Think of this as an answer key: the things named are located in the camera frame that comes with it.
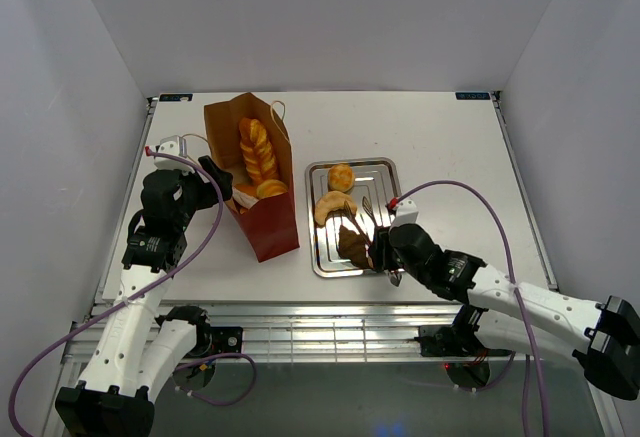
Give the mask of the steel serving tongs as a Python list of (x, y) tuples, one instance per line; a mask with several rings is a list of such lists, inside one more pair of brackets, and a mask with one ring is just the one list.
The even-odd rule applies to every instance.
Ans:
[[(370, 212), (371, 210), (371, 206), (369, 205), (369, 200), (367, 198), (364, 198), (362, 200), (362, 203), (365, 205), (364, 210), (365, 210), (365, 214), (370, 218), (370, 220), (373, 222), (374, 224), (374, 231), (376, 228), (378, 228), (377, 224), (376, 224), (376, 220), (373, 216), (373, 214)], [(346, 218), (352, 223), (352, 225), (356, 228), (356, 232), (359, 233), (360, 235), (362, 235), (365, 238), (366, 241), (366, 247), (367, 247), (367, 253), (370, 259), (370, 245), (371, 242), (373, 240), (373, 235), (374, 232), (372, 234), (369, 234), (366, 231), (366, 226), (364, 222), (360, 222), (357, 218), (357, 213), (356, 214), (352, 214), (349, 210), (349, 208), (347, 206), (344, 206), (343, 212), (345, 213)], [(401, 273), (401, 269), (396, 265), (395, 263), (395, 270), (391, 271), (391, 272), (383, 272), (385, 273), (388, 278), (389, 281), (391, 282), (391, 284), (395, 287), (398, 287), (402, 281), (402, 273)]]

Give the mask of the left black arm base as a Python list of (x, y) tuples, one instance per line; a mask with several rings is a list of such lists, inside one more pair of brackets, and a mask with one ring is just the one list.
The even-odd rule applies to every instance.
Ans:
[(237, 326), (214, 327), (204, 325), (196, 330), (196, 346), (191, 356), (203, 358), (223, 353), (241, 353), (244, 329)]

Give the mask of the striped orange croissant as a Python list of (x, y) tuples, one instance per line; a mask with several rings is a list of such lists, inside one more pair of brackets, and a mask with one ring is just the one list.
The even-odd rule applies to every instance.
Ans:
[(256, 196), (260, 200), (286, 194), (287, 192), (288, 186), (277, 179), (264, 180), (256, 187)]

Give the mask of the brown red paper bag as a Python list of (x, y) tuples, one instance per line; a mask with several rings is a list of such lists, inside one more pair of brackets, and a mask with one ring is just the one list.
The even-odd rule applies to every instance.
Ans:
[(299, 247), (295, 219), (292, 147), (283, 120), (268, 104), (251, 93), (204, 107), (206, 136), (214, 162), (233, 176), (233, 185), (255, 186), (247, 174), (240, 150), (239, 122), (258, 119), (266, 127), (278, 162), (286, 194), (260, 200), (250, 209), (228, 201), (232, 216), (248, 239), (256, 258), (264, 262)]

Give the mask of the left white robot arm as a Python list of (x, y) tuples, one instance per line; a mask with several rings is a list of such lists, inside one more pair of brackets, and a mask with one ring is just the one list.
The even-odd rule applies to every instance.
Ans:
[(158, 308), (183, 262), (194, 214), (221, 208), (232, 176), (208, 156), (192, 163), (167, 155), (143, 180), (141, 209), (127, 228), (117, 299), (89, 363), (55, 409), (72, 436), (147, 436), (154, 402), (185, 357), (212, 352), (212, 333), (197, 306)]

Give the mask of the long twisted glazed bread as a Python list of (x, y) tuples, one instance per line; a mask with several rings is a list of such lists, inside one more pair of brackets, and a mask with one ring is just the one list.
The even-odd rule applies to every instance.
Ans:
[(247, 174), (255, 186), (266, 180), (279, 180), (274, 147), (266, 127), (258, 119), (243, 118), (239, 122), (240, 150)]

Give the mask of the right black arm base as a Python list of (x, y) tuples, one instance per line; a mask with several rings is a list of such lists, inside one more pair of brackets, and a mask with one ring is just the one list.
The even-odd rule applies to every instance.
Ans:
[(468, 327), (421, 326), (414, 341), (422, 357), (479, 357), (487, 351)]

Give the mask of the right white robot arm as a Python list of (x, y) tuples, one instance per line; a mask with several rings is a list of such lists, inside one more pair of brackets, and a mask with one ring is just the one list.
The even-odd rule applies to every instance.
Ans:
[(379, 227), (368, 249), (376, 272), (401, 270), (461, 309), (429, 337), (437, 356), (485, 349), (538, 353), (581, 367), (588, 382), (623, 400), (639, 396), (639, 316), (624, 299), (600, 303), (515, 284), (482, 259), (444, 250), (417, 224)]

